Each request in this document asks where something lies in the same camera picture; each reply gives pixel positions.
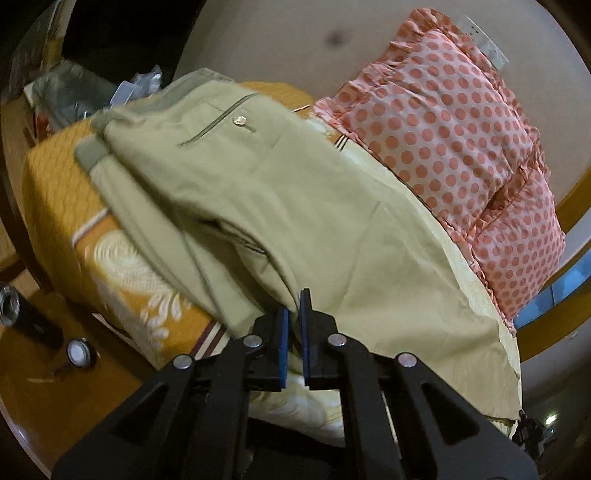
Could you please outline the khaki pants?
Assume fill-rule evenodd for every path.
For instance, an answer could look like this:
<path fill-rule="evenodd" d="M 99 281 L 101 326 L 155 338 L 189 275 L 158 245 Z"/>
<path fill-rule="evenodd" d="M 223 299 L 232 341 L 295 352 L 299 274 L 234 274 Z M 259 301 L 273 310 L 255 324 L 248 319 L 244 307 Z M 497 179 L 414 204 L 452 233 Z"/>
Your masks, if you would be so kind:
<path fill-rule="evenodd" d="M 423 203 L 259 92 L 204 72 L 97 112 L 79 166 L 152 268 L 242 336 L 301 291 L 370 351 L 418 356 L 481 413 L 521 407 L 516 347 Z"/>

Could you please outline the polka dot pillow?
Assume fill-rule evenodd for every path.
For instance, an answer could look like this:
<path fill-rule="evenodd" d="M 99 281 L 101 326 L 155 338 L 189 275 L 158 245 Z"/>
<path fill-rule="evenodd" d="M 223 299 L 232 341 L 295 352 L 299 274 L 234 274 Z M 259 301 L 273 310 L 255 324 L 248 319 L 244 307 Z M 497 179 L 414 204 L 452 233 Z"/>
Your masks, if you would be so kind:
<path fill-rule="evenodd" d="M 543 156 L 531 156 L 497 191 L 468 234 L 457 240 L 507 329 L 555 273 L 565 234 Z"/>
<path fill-rule="evenodd" d="M 414 10 L 386 52 L 314 110 L 393 171 L 452 234 L 496 218 L 515 238 L 545 231 L 539 132 L 445 14 Z"/>

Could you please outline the yellow patterned bed sheet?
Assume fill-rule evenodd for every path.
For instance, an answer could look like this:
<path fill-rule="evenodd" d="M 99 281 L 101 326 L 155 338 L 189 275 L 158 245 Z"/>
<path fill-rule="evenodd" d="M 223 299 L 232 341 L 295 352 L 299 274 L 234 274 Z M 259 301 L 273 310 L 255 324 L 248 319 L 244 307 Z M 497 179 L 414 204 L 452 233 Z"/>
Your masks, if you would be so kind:
<path fill-rule="evenodd" d="M 311 113 L 310 98 L 304 92 L 283 84 L 243 87 L 269 96 L 289 108 L 298 117 L 310 122 L 315 130 L 338 148 L 335 141 L 332 141 L 332 128 Z M 101 314 L 119 321 L 120 327 L 129 334 L 142 355 L 156 368 L 163 367 L 181 353 L 188 353 L 199 359 L 221 353 L 231 340 L 243 335 L 233 334 L 221 320 L 192 303 L 186 295 L 170 285 L 152 268 L 104 203 L 89 176 L 79 166 L 75 148 L 90 134 L 91 119 L 78 121 L 64 130 L 69 130 L 81 122 L 88 124 L 87 134 L 73 147 L 73 158 L 89 181 L 93 192 L 98 195 L 103 208 L 100 213 L 78 228 L 73 236 L 73 244 L 82 256 L 84 264 L 89 267 L 99 297 L 105 304 L 106 310 Z M 356 143 L 351 143 L 347 149 L 339 151 L 353 160 L 369 156 L 381 164 Z M 394 175 L 388 167 L 381 165 Z M 408 187 L 396 175 L 394 176 Z M 518 354 L 521 388 L 517 342 L 506 326 L 505 330 L 508 341 L 515 345 Z M 514 420 L 506 420 L 484 416 L 504 434 L 514 431 L 518 418 L 517 416 Z"/>

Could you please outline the black cylindrical flashlight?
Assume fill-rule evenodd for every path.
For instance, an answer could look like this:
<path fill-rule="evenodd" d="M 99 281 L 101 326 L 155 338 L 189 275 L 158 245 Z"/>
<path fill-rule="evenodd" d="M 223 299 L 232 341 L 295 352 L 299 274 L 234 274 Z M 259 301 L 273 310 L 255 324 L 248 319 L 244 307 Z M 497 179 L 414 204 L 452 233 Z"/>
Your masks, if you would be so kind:
<path fill-rule="evenodd" d="M 64 337 L 61 328 L 46 318 L 14 286 L 3 284 L 0 298 L 2 325 L 50 349 L 59 350 L 62 347 Z"/>

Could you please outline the white wall switch panel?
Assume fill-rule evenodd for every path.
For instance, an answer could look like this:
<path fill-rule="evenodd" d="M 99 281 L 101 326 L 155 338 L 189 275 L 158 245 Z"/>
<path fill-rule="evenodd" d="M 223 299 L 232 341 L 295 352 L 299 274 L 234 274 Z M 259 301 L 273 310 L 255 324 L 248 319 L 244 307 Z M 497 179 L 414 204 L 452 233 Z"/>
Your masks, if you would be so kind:
<path fill-rule="evenodd" d="M 473 40 L 497 71 L 501 72 L 509 64 L 509 60 L 501 48 L 470 17 L 458 16 L 455 23 L 464 34 Z"/>

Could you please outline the wooden bedside table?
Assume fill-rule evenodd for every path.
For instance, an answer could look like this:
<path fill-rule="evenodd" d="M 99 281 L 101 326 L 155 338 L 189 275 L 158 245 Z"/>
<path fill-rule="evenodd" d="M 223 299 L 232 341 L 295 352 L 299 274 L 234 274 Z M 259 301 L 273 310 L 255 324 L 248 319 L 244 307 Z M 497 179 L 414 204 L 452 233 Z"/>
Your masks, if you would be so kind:
<path fill-rule="evenodd" d="M 12 327 L 1 330 L 1 414 L 33 470 L 50 477 L 57 460 L 152 377 L 155 368 L 120 323 L 99 319 L 106 307 L 73 236 L 103 204 L 73 158 L 87 122 L 40 141 L 25 96 L 1 108 L 1 236 L 12 250 L 18 290 L 58 325 L 64 339 L 85 339 L 96 364 L 75 368 L 64 348 L 51 349 Z"/>

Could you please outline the left polka dot pillow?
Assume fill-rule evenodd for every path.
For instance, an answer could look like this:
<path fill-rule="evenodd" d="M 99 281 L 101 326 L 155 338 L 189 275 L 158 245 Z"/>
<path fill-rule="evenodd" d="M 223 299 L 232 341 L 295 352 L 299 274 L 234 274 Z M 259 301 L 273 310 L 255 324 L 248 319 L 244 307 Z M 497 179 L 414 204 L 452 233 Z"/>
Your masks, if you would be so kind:
<path fill-rule="evenodd" d="M 314 110 L 393 171 L 452 234 L 496 218 L 515 238 L 545 231 L 539 132 L 445 14 L 414 10 L 386 52 Z"/>

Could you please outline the cluttered items on nightstand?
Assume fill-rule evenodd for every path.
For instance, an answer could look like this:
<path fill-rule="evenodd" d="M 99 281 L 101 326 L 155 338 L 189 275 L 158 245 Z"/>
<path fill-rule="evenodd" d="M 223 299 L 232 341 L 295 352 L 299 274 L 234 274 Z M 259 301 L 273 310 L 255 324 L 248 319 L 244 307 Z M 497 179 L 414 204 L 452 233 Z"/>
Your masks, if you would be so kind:
<path fill-rule="evenodd" d="M 34 111 L 48 120 L 51 130 L 59 131 L 103 109 L 149 97 L 160 90 L 161 83 L 158 66 L 114 84 L 64 60 L 24 91 Z"/>

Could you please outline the right polka dot pillow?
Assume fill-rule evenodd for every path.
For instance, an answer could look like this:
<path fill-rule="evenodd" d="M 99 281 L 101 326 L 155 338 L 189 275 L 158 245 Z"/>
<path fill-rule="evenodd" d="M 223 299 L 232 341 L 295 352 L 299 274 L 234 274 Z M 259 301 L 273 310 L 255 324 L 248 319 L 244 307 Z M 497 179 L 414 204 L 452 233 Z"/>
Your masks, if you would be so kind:
<path fill-rule="evenodd" d="M 555 273 L 565 234 L 543 156 L 531 156 L 497 191 L 468 234 L 457 240 L 507 329 Z"/>

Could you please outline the small round silver object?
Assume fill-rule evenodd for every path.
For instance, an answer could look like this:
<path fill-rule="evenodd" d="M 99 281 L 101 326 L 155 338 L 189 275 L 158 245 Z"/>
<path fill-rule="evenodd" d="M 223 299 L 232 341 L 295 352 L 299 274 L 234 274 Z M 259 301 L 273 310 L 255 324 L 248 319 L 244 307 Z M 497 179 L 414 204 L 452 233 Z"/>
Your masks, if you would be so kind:
<path fill-rule="evenodd" d="M 77 369 L 92 369 L 98 359 L 96 349 L 85 338 L 70 340 L 66 355 L 69 363 Z"/>

